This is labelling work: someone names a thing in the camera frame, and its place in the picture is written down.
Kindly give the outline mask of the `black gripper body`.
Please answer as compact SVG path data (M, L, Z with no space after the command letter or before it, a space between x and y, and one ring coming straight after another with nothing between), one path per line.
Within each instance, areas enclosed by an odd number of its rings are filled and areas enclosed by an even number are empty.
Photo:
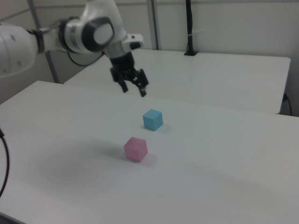
M114 82L119 83L121 80L127 80L134 84L137 83L135 61L131 52L118 58L110 58L110 62L112 64L110 71Z

